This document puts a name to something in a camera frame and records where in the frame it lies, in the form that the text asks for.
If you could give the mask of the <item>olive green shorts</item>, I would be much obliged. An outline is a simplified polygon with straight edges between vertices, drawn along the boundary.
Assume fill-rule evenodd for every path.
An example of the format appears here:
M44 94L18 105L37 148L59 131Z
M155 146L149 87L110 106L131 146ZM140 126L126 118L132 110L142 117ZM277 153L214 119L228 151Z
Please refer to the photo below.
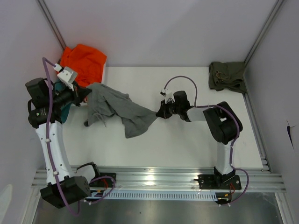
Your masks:
M209 65L209 89L222 91L228 89L241 94L247 93L244 82L244 62L212 62Z

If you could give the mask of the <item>grey shorts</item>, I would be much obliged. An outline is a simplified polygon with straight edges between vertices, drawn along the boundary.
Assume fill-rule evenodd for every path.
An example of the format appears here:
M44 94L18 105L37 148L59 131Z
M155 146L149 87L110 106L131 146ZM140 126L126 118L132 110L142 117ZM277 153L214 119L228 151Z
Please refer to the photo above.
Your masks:
M128 94L114 90L101 83L87 86L87 120L84 126L95 122L106 123L108 118L118 116L124 125L127 139L144 134L157 119L156 112L134 103Z

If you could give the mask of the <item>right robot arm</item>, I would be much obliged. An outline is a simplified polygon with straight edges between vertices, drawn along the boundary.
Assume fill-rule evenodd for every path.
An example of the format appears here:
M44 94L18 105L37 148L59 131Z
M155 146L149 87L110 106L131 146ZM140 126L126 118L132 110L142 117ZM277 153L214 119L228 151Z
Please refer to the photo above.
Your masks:
M227 102L216 105L190 105L185 91L172 93L167 89L160 91L164 99L160 103L157 117L168 119L177 114L186 122L205 121L217 142L217 161L214 167L213 182L218 188L229 185L235 177L232 165L233 145L243 129L241 121Z

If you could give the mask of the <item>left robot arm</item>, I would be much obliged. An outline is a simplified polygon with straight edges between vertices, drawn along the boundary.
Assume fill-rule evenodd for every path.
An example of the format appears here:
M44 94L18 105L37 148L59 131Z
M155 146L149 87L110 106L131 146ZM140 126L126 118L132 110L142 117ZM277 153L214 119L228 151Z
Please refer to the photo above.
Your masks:
M46 163L46 184L41 197L56 208L63 208L91 196L90 186L101 182L94 162L73 171L63 141L62 108L69 104L79 106L91 89L74 85L56 91L53 83L36 78L25 84L31 99L28 101L28 121L35 129L43 149Z

